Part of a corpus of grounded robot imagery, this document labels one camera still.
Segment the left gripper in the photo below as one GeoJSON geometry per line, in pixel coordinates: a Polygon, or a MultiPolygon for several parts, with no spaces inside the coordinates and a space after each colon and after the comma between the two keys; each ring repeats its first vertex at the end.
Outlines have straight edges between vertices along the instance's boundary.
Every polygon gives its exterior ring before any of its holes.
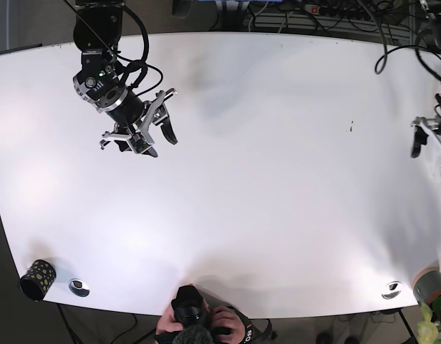
{"type": "Polygon", "coordinates": [[[411,126],[414,128],[414,137],[412,143],[411,157],[418,158],[422,146],[427,145],[427,137],[435,142],[435,145],[441,150],[441,116],[436,115],[433,118],[416,117],[411,126]]]}

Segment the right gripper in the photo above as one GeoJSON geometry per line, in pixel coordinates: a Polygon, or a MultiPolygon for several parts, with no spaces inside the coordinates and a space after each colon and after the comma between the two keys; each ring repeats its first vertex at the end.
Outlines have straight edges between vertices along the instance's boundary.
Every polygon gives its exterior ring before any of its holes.
{"type": "Polygon", "coordinates": [[[99,99],[99,111],[105,112],[115,122],[113,131],[102,134],[100,148],[104,149],[109,143],[116,143],[121,152],[131,152],[138,155],[157,158],[153,148],[155,141],[149,133],[151,125],[159,126],[165,139],[175,145],[178,143],[170,121],[165,102],[177,95],[173,88],[159,91],[152,101],[142,101],[134,92],[118,87],[110,90],[99,99]],[[129,144],[132,135],[140,133],[149,143],[139,141],[129,144]]]}

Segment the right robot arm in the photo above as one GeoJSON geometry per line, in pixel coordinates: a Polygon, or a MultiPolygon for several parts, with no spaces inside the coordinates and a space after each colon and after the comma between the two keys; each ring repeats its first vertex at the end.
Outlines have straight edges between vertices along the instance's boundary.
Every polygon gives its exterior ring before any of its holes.
{"type": "Polygon", "coordinates": [[[70,9],[76,16],[73,39],[81,52],[82,66],[73,78],[74,89],[115,123],[112,131],[102,135],[100,148],[115,143],[122,152],[155,158],[151,125],[161,129],[167,142],[177,144],[165,104],[176,90],[161,90],[151,101],[143,101],[135,93],[149,70],[156,69],[147,63],[150,42],[142,20],[124,1],[76,1],[70,9]],[[139,59],[128,59],[119,51],[125,14],[140,29],[143,49],[139,59]]]}

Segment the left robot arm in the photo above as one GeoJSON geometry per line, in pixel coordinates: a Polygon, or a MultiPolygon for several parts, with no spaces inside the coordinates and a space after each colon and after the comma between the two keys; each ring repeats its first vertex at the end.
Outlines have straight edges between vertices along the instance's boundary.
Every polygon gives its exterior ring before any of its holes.
{"type": "MultiPolygon", "coordinates": [[[[421,1],[420,5],[425,12],[429,27],[416,34],[415,43],[408,44],[407,47],[414,50],[419,64],[437,81],[441,82],[441,75],[433,70],[422,57],[422,53],[427,52],[441,61],[441,1],[421,1]]],[[[422,147],[426,146],[430,139],[436,140],[437,144],[441,146],[441,94],[437,93],[435,99],[437,104],[434,117],[418,117],[412,121],[414,128],[412,158],[420,156],[422,147]]]]}

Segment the photographer right hand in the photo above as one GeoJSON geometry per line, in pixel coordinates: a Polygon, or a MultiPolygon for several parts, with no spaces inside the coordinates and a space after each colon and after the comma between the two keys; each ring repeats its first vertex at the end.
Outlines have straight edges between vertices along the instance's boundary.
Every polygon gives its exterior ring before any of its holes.
{"type": "Polygon", "coordinates": [[[168,305],[163,315],[160,317],[160,319],[157,322],[155,334],[161,335],[163,333],[180,332],[183,329],[184,329],[183,325],[175,320],[174,310],[172,308],[172,305],[168,305]]]}

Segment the photographer left hand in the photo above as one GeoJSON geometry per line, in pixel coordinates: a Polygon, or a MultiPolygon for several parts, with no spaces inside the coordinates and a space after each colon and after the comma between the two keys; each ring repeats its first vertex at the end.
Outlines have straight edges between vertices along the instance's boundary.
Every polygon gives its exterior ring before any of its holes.
{"type": "Polygon", "coordinates": [[[215,337],[217,343],[239,344],[243,342],[246,334],[245,326],[238,314],[225,306],[218,306],[213,311],[210,329],[228,329],[228,334],[218,333],[215,337]]]}

